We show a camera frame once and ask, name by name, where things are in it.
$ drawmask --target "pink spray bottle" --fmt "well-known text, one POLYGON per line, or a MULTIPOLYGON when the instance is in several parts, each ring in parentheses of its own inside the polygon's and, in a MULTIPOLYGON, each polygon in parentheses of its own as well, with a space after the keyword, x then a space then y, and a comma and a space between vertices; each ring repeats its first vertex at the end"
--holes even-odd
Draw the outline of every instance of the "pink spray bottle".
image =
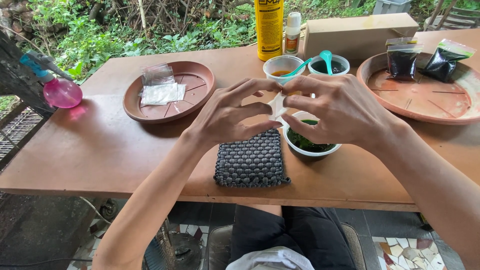
POLYGON ((29 66, 44 84, 43 96, 50 105, 73 108, 82 101, 82 90, 70 76, 55 65, 53 57, 29 50, 20 58, 20 63, 29 66), (63 78, 55 78, 47 70, 63 78))

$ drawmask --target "label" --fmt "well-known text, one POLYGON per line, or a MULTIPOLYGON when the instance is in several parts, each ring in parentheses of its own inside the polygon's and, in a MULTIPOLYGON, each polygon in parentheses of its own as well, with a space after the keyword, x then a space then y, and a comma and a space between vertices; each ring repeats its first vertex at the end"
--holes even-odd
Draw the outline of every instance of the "label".
POLYGON ((300 34, 297 35, 285 35, 285 52, 297 53, 299 51, 299 39, 300 34))
POLYGON ((255 0, 255 4, 258 52, 281 55, 283 0, 255 0))

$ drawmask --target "brown tabletop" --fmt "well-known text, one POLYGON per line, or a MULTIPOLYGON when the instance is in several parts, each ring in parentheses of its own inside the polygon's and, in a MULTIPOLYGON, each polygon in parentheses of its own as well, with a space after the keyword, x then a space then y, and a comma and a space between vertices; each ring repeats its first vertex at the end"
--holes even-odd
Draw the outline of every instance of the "brown tabletop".
MULTIPOLYGON (((480 29, 417 33, 432 53, 442 38, 475 47, 480 29)), ((71 110, 58 110, 0 175, 0 189, 17 194, 128 198, 166 156, 198 112, 166 124, 140 124, 122 107, 127 87, 140 66, 197 61, 210 67, 217 88, 245 77, 265 78, 257 48, 241 47, 110 59, 82 86, 84 100, 71 110)), ((463 63, 480 70, 480 53, 463 63)), ((249 97, 244 104, 273 98, 249 97)), ((266 116, 246 119, 253 123, 266 116)), ((408 120, 440 155, 480 184, 480 124, 447 126, 408 120)), ((294 157, 282 140, 290 185, 271 188, 225 188, 213 180, 218 147, 202 158, 179 200, 325 206, 415 211, 405 189, 372 154, 343 145, 325 160, 309 166, 294 157)))

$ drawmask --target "cable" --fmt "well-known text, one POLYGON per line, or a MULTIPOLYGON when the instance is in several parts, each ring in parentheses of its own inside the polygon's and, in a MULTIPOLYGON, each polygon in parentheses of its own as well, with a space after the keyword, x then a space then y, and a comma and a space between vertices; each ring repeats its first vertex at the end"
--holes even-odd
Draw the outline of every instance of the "cable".
POLYGON ((80 199, 84 200, 88 205, 90 205, 91 208, 93 208, 93 210, 95 210, 95 213, 101 218, 103 219, 103 221, 105 221, 107 224, 112 224, 111 222, 109 222, 108 220, 106 220, 104 217, 102 217, 102 215, 100 215, 100 213, 96 210, 95 206, 93 206, 92 203, 90 203, 87 199, 85 199, 84 197, 80 197, 80 199))
POLYGON ((53 262, 53 261, 61 261, 61 260, 92 261, 90 259, 59 258, 59 259, 46 260, 46 261, 41 261, 41 262, 36 262, 36 263, 31 263, 31 264, 0 264, 0 267, 29 267, 29 266, 37 266, 37 265, 40 265, 40 264, 49 263, 49 262, 53 262))

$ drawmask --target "yellow bottle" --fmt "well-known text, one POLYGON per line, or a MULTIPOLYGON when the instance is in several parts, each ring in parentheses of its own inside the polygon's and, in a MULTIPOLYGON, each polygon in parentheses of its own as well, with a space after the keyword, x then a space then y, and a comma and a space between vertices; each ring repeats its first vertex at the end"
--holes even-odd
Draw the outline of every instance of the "yellow bottle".
POLYGON ((283 0, 255 0, 258 58, 282 55, 283 0))

